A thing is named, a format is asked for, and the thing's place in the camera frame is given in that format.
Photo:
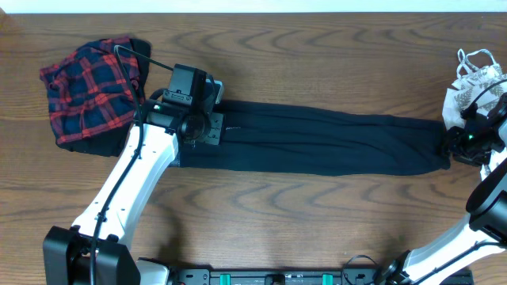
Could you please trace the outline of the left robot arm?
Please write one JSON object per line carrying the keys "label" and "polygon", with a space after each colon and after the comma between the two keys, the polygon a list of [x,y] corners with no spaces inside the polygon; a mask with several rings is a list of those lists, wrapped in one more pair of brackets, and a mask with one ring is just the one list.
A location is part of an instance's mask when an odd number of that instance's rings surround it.
{"label": "left robot arm", "polygon": [[135,229],[154,186],[183,144],[218,145],[224,86],[185,65],[140,107],[122,154],[93,202],[70,228],[53,226],[43,242],[49,284],[168,284],[170,268],[133,259]]}

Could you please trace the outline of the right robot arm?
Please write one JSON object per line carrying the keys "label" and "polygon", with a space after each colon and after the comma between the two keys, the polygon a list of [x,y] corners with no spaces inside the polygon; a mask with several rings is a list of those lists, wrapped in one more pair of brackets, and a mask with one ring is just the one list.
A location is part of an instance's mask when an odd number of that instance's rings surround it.
{"label": "right robot arm", "polygon": [[[461,112],[464,127],[446,134],[446,150],[464,164],[483,166],[506,148],[506,95],[487,115],[474,102]],[[441,284],[469,264],[506,250],[506,161],[471,193],[466,214],[433,242],[403,253],[375,274],[374,284]]]}

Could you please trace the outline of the black leggings with red waistband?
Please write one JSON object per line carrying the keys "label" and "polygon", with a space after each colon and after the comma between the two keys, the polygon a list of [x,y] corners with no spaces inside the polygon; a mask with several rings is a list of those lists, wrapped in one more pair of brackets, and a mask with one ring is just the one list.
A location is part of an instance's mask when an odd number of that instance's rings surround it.
{"label": "black leggings with red waistband", "polygon": [[222,101],[217,146],[183,145],[173,165],[321,176],[413,176],[448,169],[440,121]]}

